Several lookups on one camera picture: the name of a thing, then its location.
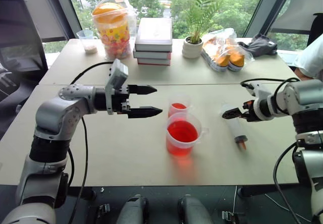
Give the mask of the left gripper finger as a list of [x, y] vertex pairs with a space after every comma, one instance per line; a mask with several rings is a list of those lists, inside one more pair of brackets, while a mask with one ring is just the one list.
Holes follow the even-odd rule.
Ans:
[[129, 119], [140, 119], [157, 116], [163, 110], [153, 106], [141, 106], [140, 108], [131, 108], [128, 112]]
[[157, 92], [157, 89], [150, 85], [128, 85], [128, 94], [148, 95]]

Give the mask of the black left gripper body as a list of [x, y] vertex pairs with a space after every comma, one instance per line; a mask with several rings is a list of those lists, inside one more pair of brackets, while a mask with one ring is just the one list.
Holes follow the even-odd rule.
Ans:
[[122, 86], [120, 89], [115, 89], [114, 94], [112, 95], [113, 112], [116, 112], [117, 114], [129, 114], [129, 96], [129, 85]]

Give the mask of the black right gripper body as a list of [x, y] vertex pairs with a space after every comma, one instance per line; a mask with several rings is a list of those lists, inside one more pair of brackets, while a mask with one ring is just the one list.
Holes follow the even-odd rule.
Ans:
[[246, 110], [246, 112], [242, 114], [243, 119], [245, 119], [247, 122], [260, 122], [260, 118], [254, 111], [254, 100], [249, 100], [243, 103], [243, 109]]

